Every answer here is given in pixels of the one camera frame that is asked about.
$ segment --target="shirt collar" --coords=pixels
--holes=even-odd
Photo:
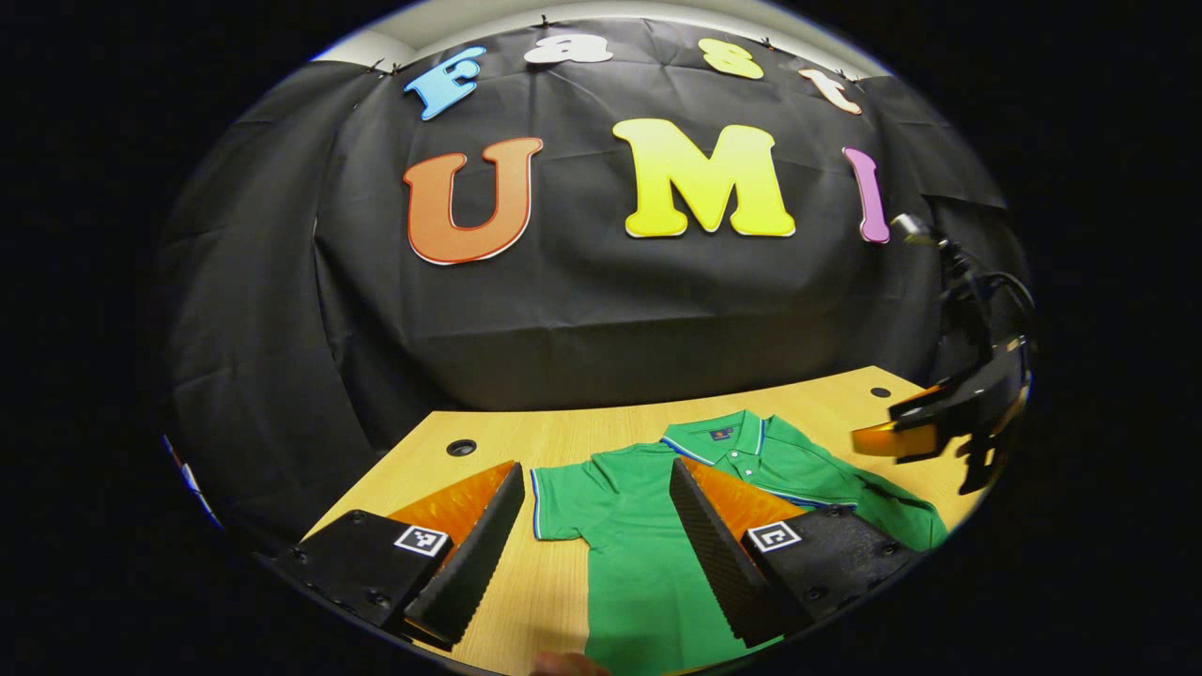
[[[720,446],[710,440],[708,434],[698,434],[698,432],[736,426],[739,431],[732,446]],[[751,411],[744,410],[688,425],[671,425],[664,433],[661,441],[672,446],[678,453],[700,459],[706,464],[714,464],[730,451],[760,455],[760,450],[763,449],[763,431],[764,421]]]

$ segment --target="letter m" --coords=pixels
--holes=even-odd
[[[772,165],[775,141],[767,131],[728,125],[709,158],[668,120],[623,120],[613,126],[613,134],[630,143],[635,158],[638,208],[626,219],[626,232],[632,237],[684,233],[689,217],[673,204],[673,185],[707,232],[721,224],[732,189],[738,198],[731,214],[736,232],[762,237],[795,232]]]

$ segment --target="black fabric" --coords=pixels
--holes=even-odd
[[[566,32],[603,36],[613,59],[523,60]],[[748,49],[763,78],[715,71],[703,37]],[[421,121],[404,87],[476,45],[488,51],[476,90]],[[869,364],[927,381],[940,363],[938,257],[900,237],[863,242],[841,149],[876,160],[887,218],[951,219],[971,238],[1000,227],[981,214],[1002,202],[904,84],[843,81],[864,107],[851,115],[801,69],[843,81],[716,30],[579,20],[477,40],[395,75],[314,63],[264,95],[197,170],[160,256],[169,433],[219,516],[296,541],[433,409],[657,402]],[[688,232],[627,236],[636,177],[612,129],[633,118],[671,120],[707,154],[727,125],[769,132],[797,232],[737,235],[732,194],[714,233],[678,195]],[[483,261],[421,260],[406,237],[405,170],[465,154],[454,219],[480,225],[495,206],[481,152],[520,136],[545,143],[523,237]],[[970,207],[948,210],[948,198]],[[974,253],[989,256],[992,242]]]

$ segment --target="shirt sleeve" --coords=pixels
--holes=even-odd
[[[618,492],[591,459],[530,470],[534,492],[534,536],[575,540],[605,521],[618,505]]]

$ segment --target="orange letter u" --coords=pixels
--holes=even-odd
[[[508,249],[530,220],[530,158],[541,138],[511,138],[484,148],[496,165],[496,207],[493,218],[475,227],[459,227],[451,215],[454,173],[468,164],[463,153],[418,162],[405,172],[409,184],[409,244],[435,265],[489,259]]]

